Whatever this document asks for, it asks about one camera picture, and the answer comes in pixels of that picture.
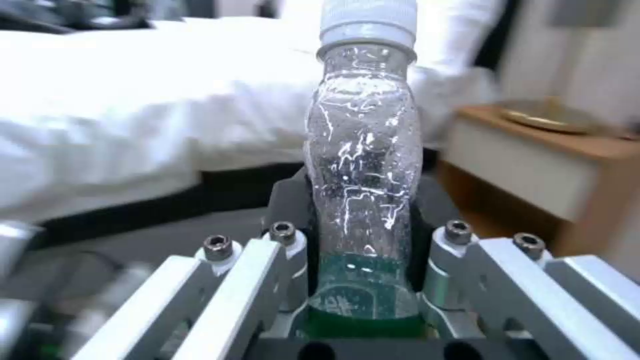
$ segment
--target white duvet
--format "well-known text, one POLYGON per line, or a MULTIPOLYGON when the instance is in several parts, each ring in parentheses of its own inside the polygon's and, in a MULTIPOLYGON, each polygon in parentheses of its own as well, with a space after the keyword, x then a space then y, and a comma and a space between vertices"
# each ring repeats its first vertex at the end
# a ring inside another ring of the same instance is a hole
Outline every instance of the white duvet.
MULTIPOLYGON (((159 23, 55 36, 0 31, 0 218, 30 222, 168 195, 199 171, 301 161, 322 66, 284 21, 159 23)), ((480 70, 414 67, 425 146, 480 70)))

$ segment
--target hex socket screw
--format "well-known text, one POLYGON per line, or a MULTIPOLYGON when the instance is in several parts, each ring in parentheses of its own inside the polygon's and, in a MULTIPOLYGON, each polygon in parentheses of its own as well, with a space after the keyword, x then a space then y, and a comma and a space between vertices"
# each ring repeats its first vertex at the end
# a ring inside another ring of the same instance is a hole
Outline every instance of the hex socket screw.
POLYGON ((456 245, 466 245, 471 242, 473 228, 469 223, 462 220, 451 220, 447 222, 444 229, 445 238, 456 245))
POLYGON ((296 242, 296 227, 288 221, 274 222, 269 228, 269 235, 271 241, 277 241, 286 247, 296 242))
POLYGON ((205 257, 209 261, 223 261, 234 253, 233 242, 224 235, 209 236, 204 240, 202 247, 205 257))
POLYGON ((517 233, 513 235, 513 245, 524 252, 532 260, 539 260, 547 246, 545 242, 533 235, 527 233, 517 233))

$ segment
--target white bottle cap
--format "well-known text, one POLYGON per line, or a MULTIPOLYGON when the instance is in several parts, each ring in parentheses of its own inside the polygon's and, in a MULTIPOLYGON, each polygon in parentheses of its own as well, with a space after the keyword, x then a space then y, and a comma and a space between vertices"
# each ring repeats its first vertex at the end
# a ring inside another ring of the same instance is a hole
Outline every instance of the white bottle cap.
POLYGON ((417 17, 415 0, 324 0, 318 56, 334 45, 360 40, 413 53, 417 17))

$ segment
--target clear plastic bottle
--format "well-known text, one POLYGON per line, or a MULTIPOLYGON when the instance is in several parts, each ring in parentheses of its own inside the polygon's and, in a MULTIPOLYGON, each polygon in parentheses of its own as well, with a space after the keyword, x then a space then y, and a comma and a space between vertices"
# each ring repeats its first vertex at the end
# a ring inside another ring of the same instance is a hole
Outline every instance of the clear plastic bottle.
POLYGON ((404 271, 422 166, 406 83, 415 0, 326 0, 305 156, 320 233, 311 336, 419 336, 404 271))

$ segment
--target nightstand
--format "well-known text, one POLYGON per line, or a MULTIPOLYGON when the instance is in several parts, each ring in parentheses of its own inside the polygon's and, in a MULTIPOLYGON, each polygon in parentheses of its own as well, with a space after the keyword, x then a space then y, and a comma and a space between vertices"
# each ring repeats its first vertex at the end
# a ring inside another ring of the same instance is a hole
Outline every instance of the nightstand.
POLYGON ((538 234, 555 256, 605 254, 640 184, 640 143, 514 124, 461 109, 438 179, 480 237, 538 234))

